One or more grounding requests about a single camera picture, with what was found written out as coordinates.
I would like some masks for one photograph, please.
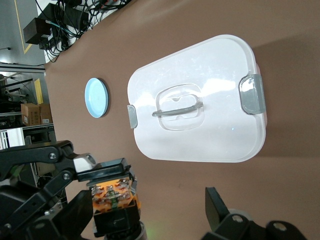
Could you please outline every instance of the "container lid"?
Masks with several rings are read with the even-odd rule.
[[[103,116],[109,105],[109,94],[105,84],[97,78],[91,78],[85,86],[84,100],[92,117]]]
[[[136,70],[128,83],[131,128],[151,159],[235,163],[262,148],[262,78],[249,45],[220,35]]]

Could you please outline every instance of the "cable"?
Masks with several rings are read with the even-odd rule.
[[[48,16],[46,16],[46,14],[40,8],[37,0],[35,1],[41,12],[47,18],[46,22],[52,25],[53,38],[48,40],[47,43],[42,44],[50,62],[52,63],[57,61],[61,52],[68,50],[72,46],[70,40],[77,40],[81,38],[86,31],[93,29],[96,24],[101,22],[106,11],[121,9],[131,2],[131,0],[118,0],[119,2],[117,5],[110,5],[108,4],[107,0],[92,0],[92,3],[90,4],[88,4],[88,0],[84,0],[84,2],[79,5],[82,7],[80,10],[81,13],[78,15],[78,19],[74,20],[65,11],[67,8],[65,0],[56,0],[56,3],[53,7],[52,16],[54,19],[50,19]],[[84,14],[88,15],[88,19],[83,19]],[[65,20],[68,20],[71,27],[73,27],[72,31],[65,24]]]
[[[41,7],[40,7],[40,5],[39,5],[39,3],[38,3],[37,0],[35,0],[35,3],[37,4],[38,8],[39,8],[40,11],[43,13],[43,15],[44,15],[47,19],[50,19],[50,18],[44,13],[44,11],[42,11],[42,9],[41,9]]]
[[[20,84],[22,84],[23,86],[25,86],[28,90],[29,90],[29,92],[30,92],[30,95],[33,97],[33,100],[34,100],[34,102],[35,103],[37,103],[38,101],[36,100],[36,98],[35,98],[35,96],[34,96],[34,93],[24,84],[24,83],[22,83],[22,82],[20,82],[20,81],[18,81],[18,80],[16,80],[16,79],[14,79],[14,78],[12,78],[12,80],[14,80],[14,81],[16,81],[16,82],[18,82],[18,83],[20,83]]]
[[[39,178],[51,178],[51,179],[53,178],[53,176],[46,176],[46,175],[40,176],[38,174],[34,174],[34,175],[36,175]]]

